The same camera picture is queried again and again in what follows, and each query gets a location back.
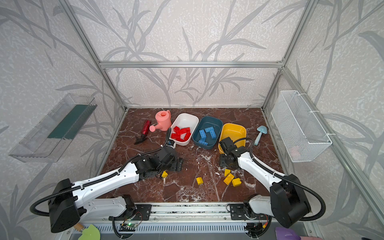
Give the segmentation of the yellow lego small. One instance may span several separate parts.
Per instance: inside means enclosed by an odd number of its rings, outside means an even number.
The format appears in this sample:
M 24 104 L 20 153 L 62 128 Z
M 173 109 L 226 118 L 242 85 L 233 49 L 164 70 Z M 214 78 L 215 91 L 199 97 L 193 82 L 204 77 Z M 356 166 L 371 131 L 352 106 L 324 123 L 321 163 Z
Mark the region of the yellow lego small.
M 225 177 L 227 177 L 231 173 L 231 170 L 225 169 Z

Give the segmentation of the yellow lego long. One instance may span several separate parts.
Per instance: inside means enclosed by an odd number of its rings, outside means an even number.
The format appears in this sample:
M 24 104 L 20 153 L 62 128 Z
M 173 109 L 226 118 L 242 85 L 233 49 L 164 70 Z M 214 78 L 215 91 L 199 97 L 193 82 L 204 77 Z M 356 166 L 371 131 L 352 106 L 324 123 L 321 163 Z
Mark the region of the yellow lego long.
M 226 178 L 224 179 L 224 183 L 228 186 L 232 180 L 235 178 L 235 176 L 231 173 L 229 173 Z

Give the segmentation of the blue lego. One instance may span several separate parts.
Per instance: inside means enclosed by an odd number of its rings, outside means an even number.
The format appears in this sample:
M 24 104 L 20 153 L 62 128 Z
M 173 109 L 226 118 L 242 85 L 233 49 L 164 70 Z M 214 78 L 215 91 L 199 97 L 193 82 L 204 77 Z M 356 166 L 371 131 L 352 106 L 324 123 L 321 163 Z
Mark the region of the blue lego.
M 207 145 L 208 145 L 208 143 L 205 142 L 205 141 L 203 141 L 203 140 L 199 140 L 199 144 L 204 145 L 204 146 L 207 146 Z
M 216 139 L 217 138 L 217 135 L 216 135 L 214 127 L 205 128 L 205 131 L 206 131 L 206 133 L 209 133 L 211 135 L 212 139 Z
M 205 130 L 199 130 L 201 140 L 204 141 L 207 138 Z

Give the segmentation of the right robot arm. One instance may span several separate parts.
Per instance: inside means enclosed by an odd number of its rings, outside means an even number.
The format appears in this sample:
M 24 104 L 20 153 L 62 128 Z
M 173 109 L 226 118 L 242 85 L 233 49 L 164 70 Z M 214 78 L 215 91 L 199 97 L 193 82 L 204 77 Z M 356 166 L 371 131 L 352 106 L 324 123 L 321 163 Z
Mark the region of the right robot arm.
M 259 215 L 273 217 L 285 228 L 298 221 L 315 221 L 322 217 L 326 203 L 318 193 L 302 185 L 297 176 L 284 175 L 263 163 L 253 154 L 253 146 L 236 146 L 237 142 L 249 139 L 233 141 L 227 137 L 219 142 L 224 152 L 220 155 L 221 166 L 248 172 L 270 193 L 245 200 L 242 215 L 250 220 Z

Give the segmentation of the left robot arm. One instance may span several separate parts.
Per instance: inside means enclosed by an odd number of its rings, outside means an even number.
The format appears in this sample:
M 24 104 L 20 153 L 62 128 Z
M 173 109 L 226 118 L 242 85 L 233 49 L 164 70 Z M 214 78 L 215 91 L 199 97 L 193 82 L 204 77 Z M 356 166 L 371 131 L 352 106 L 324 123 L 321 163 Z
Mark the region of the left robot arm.
M 88 203 L 122 186 L 155 177 L 164 171 L 179 172 L 183 158 L 172 146 L 136 155 L 120 168 L 97 177 L 72 183 L 69 179 L 60 181 L 54 192 L 37 200 L 30 206 L 30 212 L 48 217 L 52 233 L 60 233 L 74 227 L 82 217 L 90 214 Z

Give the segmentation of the yellow rectangular bin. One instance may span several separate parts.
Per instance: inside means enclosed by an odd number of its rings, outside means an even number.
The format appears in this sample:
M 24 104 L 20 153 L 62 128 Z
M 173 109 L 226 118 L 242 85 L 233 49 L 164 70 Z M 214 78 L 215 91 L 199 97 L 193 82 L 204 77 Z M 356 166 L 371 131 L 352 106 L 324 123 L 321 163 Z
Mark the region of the yellow rectangular bin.
M 227 123 L 223 125 L 219 142 L 227 137 L 230 137 L 234 142 L 238 139 L 245 138 L 247 136 L 247 130 L 245 127 L 237 124 Z

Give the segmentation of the dark teal rectangular bin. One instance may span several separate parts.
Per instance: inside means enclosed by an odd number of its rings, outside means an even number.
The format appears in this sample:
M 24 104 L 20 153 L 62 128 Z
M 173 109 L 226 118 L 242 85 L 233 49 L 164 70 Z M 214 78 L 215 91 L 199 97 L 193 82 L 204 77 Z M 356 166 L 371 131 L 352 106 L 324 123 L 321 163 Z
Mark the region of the dark teal rectangular bin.
M 203 117 L 193 133 L 193 142 L 198 147 L 211 150 L 219 139 L 223 125 L 218 118 Z

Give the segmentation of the light blue toy shovel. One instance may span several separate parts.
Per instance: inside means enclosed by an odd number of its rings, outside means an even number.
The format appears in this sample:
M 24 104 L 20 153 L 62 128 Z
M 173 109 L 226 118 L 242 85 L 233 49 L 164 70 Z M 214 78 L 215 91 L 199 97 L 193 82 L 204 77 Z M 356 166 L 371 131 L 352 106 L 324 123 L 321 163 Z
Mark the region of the light blue toy shovel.
M 257 146 L 261 140 L 262 135 L 265 135 L 268 133 L 268 129 L 266 126 L 259 126 L 257 128 L 257 131 L 259 132 L 258 136 L 255 139 L 254 145 Z

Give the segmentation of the pink watering can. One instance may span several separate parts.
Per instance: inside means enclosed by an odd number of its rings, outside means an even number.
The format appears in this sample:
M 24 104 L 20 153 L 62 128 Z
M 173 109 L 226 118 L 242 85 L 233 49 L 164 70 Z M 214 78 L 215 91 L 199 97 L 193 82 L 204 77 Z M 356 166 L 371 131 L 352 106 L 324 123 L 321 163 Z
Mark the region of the pink watering can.
M 155 119 L 157 121 L 157 124 L 150 126 L 151 132 L 155 132 L 156 130 L 166 132 L 172 125 L 170 110 L 157 112 L 155 115 Z

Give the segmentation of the white rectangular bin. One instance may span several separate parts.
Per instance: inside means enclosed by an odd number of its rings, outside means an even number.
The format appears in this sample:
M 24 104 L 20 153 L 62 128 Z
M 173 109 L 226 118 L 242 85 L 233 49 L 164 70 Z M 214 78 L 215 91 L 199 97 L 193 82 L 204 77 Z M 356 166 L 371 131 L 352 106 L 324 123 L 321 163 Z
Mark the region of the white rectangular bin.
M 192 134 L 196 130 L 198 123 L 199 118 L 194 115 L 187 113 L 179 114 L 171 126 L 172 132 L 170 139 L 173 140 L 177 145 L 188 145 L 192 139 Z

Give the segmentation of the purple object bottom right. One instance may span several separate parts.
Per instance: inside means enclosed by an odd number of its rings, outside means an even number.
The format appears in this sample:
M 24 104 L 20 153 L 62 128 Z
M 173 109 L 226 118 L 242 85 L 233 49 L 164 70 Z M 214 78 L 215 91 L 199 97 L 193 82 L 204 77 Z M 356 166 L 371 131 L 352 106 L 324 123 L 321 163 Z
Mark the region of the purple object bottom right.
M 291 229 L 276 227 L 275 232 L 277 240 L 301 240 L 301 237 Z

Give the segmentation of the red handled tool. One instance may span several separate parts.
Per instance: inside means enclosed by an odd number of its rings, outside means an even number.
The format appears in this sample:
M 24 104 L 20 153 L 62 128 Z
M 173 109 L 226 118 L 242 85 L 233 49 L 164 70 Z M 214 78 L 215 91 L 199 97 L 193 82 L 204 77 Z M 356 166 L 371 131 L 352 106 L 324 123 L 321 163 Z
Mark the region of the red handled tool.
M 150 120 L 146 120 L 144 122 L 144 124 L 143 124 L 143 127 L 142 127 L 140 135 L 136 136 L 135 145 L 138 145 L 138 144 L 144 142 L 147 139 L 147 136 L 148 136 L 148 134 L 150 132 L 150 126 L 151 126 L 151 121 Z

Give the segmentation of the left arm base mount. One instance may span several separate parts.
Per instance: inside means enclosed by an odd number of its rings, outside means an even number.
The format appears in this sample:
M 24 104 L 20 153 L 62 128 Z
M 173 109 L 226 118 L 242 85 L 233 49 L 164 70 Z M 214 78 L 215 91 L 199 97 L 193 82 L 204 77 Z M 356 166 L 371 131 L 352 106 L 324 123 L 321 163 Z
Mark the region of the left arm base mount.
M 136 205 L 136 209 L 127 209 L 120 216 L 115 217 L 115 221 L 148 221 L 151 215 L 152 205 L 139 204 Z

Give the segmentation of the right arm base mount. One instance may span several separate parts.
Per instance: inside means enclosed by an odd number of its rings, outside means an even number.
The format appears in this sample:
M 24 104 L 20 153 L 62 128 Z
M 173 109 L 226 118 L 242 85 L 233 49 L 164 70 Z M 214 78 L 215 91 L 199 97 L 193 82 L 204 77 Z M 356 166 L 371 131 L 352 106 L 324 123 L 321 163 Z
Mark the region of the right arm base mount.
M 230 213 L 231 220 L 234 221 L 266 221 L 267 217 L 263 214 L 255 214 L 251 211 L 251 208 L 244 203 L 241 204 L 228 204 L 227 211 Z

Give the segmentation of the clear plastic wall shelf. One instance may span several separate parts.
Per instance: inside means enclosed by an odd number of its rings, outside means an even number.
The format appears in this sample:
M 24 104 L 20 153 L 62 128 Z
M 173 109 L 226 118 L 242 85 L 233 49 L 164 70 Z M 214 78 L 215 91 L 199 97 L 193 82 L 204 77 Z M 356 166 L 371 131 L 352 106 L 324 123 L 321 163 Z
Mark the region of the clear plastic wall shelf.
M 56 163 L 96 108 L 94 97 L 67 94 L 9 155 L 23 163 Z

